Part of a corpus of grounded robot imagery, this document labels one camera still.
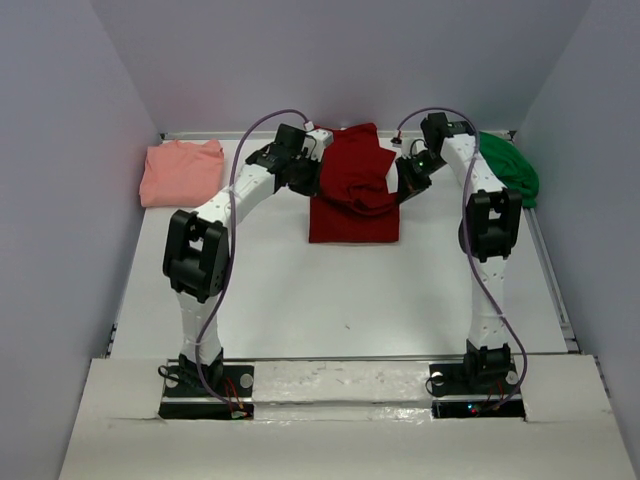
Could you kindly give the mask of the red t shirt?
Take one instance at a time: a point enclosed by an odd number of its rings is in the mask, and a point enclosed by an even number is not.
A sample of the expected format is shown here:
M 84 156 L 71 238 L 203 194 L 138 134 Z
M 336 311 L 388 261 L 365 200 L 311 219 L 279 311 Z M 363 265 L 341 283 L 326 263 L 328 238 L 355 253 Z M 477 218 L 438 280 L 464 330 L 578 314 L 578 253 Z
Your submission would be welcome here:
M 373 123 L 332 133 L 333 143 L 323 156 L 320 193 L 310 200 L 308 241 L 397 242 L 400 209 L 397 194 L 387 184 L 395 153 L 380 146 Z

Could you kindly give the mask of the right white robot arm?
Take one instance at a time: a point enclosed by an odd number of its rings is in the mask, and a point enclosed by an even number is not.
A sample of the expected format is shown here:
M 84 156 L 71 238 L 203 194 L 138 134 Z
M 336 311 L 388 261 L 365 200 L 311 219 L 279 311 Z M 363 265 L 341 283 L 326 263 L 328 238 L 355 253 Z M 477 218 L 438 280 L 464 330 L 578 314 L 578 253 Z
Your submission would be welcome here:
M 444 107 L 419 113 L 421 137 L 397 132 L 391 140 L 401 150 L 397 201 L 426 191 L 441 168 L 452 170 L 462 188 L 458 241 L 472 277 L 466 351 L 457 363 L 431 365 L 426 388 L 434 397 L 511 393 L 508 380 L 516 370 L 509 342 L 515 334 L 504 313 L 504 274 L 518 239 L 522 195 L 493 172 L 480 152 L 480 134 L 464 114 Z

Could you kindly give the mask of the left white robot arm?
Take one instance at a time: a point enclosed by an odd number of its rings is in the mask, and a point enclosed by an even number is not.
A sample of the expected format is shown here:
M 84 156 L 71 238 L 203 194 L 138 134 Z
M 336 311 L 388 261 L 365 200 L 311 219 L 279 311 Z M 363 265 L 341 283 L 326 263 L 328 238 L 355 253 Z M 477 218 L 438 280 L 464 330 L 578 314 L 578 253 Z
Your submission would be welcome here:
M 287 188 L 313 197 L 330 131 L 282 124 L 269 144 L 233 161 L 229 183 L 192 211 L 169 222 L 162 271 L 179 303 L 183 343 L 175 382 L 215 396 L 224 372 L 217 315 L 226 296 L 236 253 L 236 229 L 262 202 Z

